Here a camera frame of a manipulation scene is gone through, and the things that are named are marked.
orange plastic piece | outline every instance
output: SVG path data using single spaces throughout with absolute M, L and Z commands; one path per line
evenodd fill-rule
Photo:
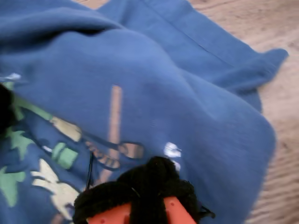
M 176 197 L 164 199 L 168 224 L 196 224 Z M 131 204 L 115 207 L 88 219 L 89 224 L 129 224 Z

blue fabric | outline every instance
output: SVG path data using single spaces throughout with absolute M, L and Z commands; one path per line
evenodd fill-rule
M 90 151 L 93 184 L 169 156 L 216 213 L 204 224 L 243 223 L 275 148 L 256 89 L 286 56 L 253 51 L 185 0 L 111 0 L 97 11 L 2 2 L 0 75 L 19 122 L 1 143 L 0 223 L 71 223 Z M 120 137 L 109 142 L 120 89 Z

green print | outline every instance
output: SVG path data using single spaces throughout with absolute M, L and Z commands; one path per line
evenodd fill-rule
M 9 207 L 14 207 L 17 203 L 18 190 L 17 182 L 23 182 L 25 172 L 5 173 L 6 167 L 0 169 L 0 191 L 7 200 Z
M 17 148 L 19 150 L 20 160 L 23 160 L 25 154 L 27 152 L 27 147 L 30 144 L 34 144 L 33 140 L 24 137 L 22 134 L 24 131 L 16 131 L 14 132 L 10 127 L 7 131 L 7 138 L 10 138 L 11 141 L 11 149 Z
M 52 159 L 64 169 L 69 169 L 77 158 L 78 153 L 65 146 L 65 143 L 59 142 L 52 150 Z
M 3 84 L 9 90 L 14 89 L 14 83 L 13 82 L 6 82 L 6 83 L 3 83 Z M 24 119 L 24 114 L 22 113 L 22 108 L 25 108 L 27 110 L 32 111 L 33 113 L 35 113 L 36 115 L 40 116 L 41 118 L 43 118 L 45 120 L 51 120 L 52 119 L 51 114 L 47 113 L 46 111 L 42 110 L 41 108 L 39 108 L 37 106 L 34 106 L 34 105 L 28 103 L 26 100 L 21 99 L 20 97 L 14 95 L 14 112 L 15 112 L 15 115 L 16 115 L 16 118 L 17 118 L 18 121 Z

seam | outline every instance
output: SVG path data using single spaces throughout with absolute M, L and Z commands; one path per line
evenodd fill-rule
M 205 49 L 203 46 L 201 46 L 199 43 L 197 43 L 193 38 L 191 38 L 188 34 L 186 34 L 185 32 L 183 32 L 181 29 L 177 28 L 172 22 L 168 21 L 165 17 L 163 17 L 159 12 L 157 12 L 152 6 L 150 6 L 148 3 L 146 3 L 144 0 L 140 0 L 148 9 L 150 9 L 151 11 L 153 11 L 156 15 L 158 15 L 160 18 L 162 18 L 165 22 L 167 22 L 168 24 L 170 24 L 174 29 L 176 29 L 177 31 L 179 31 L 180 33 L 182 33 L 183 35 L 185 35 L 186 37 L 188 37 L 189 40 L 191 40 L 192 42 L 194 42 L 196 45 L 200 46 L 203 50 L 205 50 L 206 52 L 210 53 L 211 55 L 214 55 L 216 58 L 218 58 L 219 60 L 221 60 L 222 62 L 232 66 L 233 68 L 235 68 L 235 66 L 233 66 L 232 64 L 224 61 L 222 58 L 220 58 L 219 56 L 213 54 L 212 52 L 208 51 L 207 49 Z

wood grain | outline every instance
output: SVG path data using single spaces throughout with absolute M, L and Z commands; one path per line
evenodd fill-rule
M 82 0 L 97 8 L 105 0 Z M 193 6 L 257 51 L 290 57 L 260 89 L 278 147 L 248 224 L 299 224 L 299 0 L 191 0 Z

